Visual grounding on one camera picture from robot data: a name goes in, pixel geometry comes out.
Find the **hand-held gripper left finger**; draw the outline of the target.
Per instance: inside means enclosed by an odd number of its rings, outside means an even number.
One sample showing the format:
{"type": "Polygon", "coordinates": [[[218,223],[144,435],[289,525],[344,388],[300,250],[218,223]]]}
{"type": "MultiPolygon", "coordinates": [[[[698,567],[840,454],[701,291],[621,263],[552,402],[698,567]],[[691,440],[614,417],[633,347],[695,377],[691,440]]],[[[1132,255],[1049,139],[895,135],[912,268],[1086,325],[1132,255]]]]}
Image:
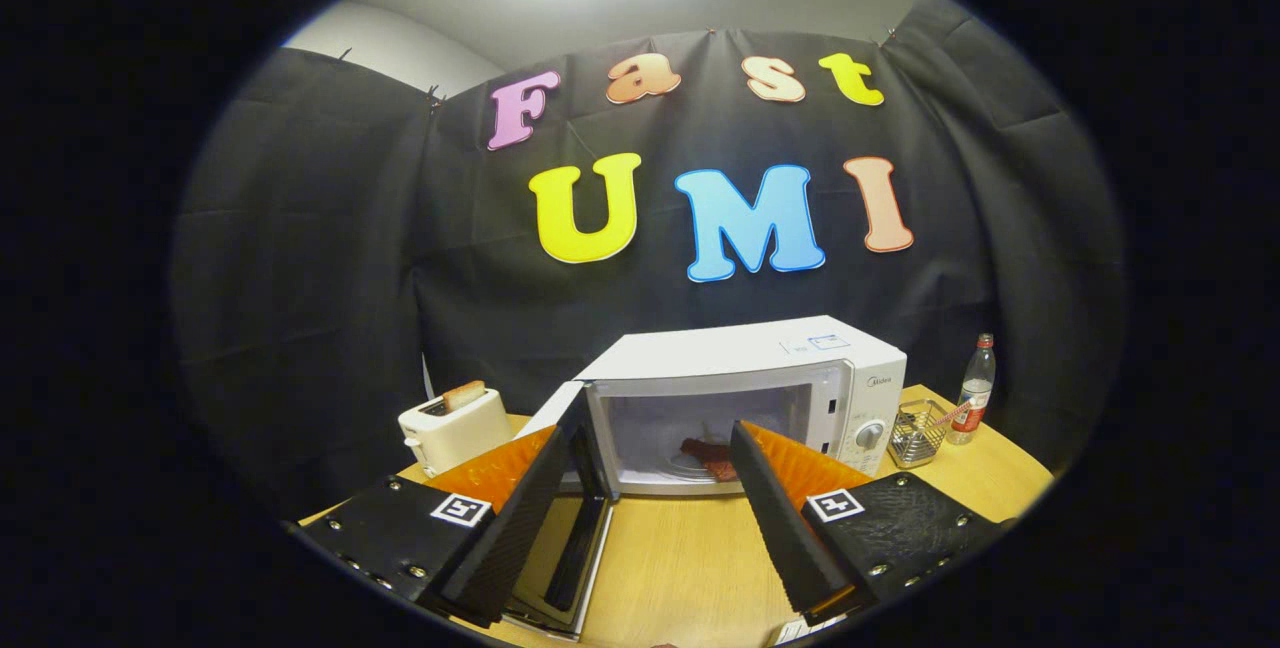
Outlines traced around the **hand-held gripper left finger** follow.
{"type": "Polygon", "coordinates": [[[291,535],[417,607],[500,619],[570,464],[562,426],[509,441],[428,483],[389,475],[291,535]]]}

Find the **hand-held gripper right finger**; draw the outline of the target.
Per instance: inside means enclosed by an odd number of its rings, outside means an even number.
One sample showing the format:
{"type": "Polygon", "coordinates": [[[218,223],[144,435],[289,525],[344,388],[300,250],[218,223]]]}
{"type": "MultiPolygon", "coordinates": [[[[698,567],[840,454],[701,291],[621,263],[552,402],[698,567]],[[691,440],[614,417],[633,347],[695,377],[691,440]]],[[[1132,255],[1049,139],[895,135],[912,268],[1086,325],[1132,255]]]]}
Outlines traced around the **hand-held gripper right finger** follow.
{"type": "Polygon", "coordinates": [[[873,479],[746,420],[733,424],[730,462],[810,626],[913,595],[1006,531],[919,476],[873,479]]]}

